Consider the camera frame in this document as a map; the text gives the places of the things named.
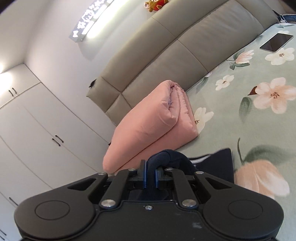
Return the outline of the navy striped sweatshirt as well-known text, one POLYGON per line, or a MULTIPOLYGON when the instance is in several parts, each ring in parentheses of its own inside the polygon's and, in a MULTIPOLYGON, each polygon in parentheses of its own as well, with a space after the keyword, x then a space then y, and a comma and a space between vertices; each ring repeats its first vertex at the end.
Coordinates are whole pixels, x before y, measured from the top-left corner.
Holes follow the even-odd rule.
POLYGON ((159 168, 180 169, 185 175, 193 175, 196 171, 203 171, 234 183, 233 160, 229 148, 194 158, 188 158, 177 151, 163 150, 147 160, 147 188, 131 191, 129 200, 163 201, 172 199, 168 190, 157 187, 156 170, 159 168))

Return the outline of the folded pink quilt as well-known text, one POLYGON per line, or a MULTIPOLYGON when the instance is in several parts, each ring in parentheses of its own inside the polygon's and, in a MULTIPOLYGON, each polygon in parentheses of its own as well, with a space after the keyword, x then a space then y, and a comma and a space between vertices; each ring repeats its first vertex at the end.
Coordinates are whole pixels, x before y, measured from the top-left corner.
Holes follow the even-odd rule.
POLYGON ((114 174, 138 168, 162 150, 176 150, 198 136, 191 104, 175 82, 160 83, 116 127, 103 158, 103 169, 114 174))

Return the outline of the white wardrobe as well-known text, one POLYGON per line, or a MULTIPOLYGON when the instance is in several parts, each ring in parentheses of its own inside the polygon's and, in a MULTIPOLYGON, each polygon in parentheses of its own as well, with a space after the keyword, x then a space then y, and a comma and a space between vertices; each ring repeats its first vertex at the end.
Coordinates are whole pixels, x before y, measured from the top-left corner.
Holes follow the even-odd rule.
POLYGON ((107 148, 26 65, 1 73, 1 239, 20 239, 22 201, 101 172, 107 148))

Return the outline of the grey padded headboard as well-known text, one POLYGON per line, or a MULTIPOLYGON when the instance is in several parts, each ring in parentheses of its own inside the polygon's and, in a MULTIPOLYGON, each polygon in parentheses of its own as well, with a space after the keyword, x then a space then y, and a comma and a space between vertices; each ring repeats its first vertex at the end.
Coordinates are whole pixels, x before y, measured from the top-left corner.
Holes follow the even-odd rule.
POLYGON ((117 125, 162 81, 191 88, 277 22, 264 1, 171 1, 111 58, 87 96, 117 125))

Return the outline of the plush toy on headboard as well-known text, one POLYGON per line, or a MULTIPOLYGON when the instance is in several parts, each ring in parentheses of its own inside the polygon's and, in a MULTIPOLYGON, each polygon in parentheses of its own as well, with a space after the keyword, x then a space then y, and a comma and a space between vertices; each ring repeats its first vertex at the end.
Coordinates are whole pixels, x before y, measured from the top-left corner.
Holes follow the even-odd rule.
POLYGON ((168 2, 168 0, 149 0, 144 3, 144 7, 151 13, 160 10, 168 2))

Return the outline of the tablet on bed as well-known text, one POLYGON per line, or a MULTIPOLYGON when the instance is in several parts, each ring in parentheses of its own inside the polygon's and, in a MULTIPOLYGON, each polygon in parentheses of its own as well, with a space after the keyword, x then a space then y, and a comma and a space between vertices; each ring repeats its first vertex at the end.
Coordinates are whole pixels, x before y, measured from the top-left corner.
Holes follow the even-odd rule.
POLYGON ((277 33, 262 46, 260 46, 260 50, 275 53, 284 45, 286 45, 292 38, 293 35, 277 33))

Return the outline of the wall light fixture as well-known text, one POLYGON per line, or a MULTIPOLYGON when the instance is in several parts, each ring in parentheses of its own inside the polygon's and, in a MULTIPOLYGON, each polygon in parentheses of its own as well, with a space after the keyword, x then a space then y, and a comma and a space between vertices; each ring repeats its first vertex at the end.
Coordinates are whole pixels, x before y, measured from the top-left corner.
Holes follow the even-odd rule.
POLYGON ((112 3, 113 0, 94 1, 80 17, 69 38, 76 43, 82 42, 92 26, 112 3))

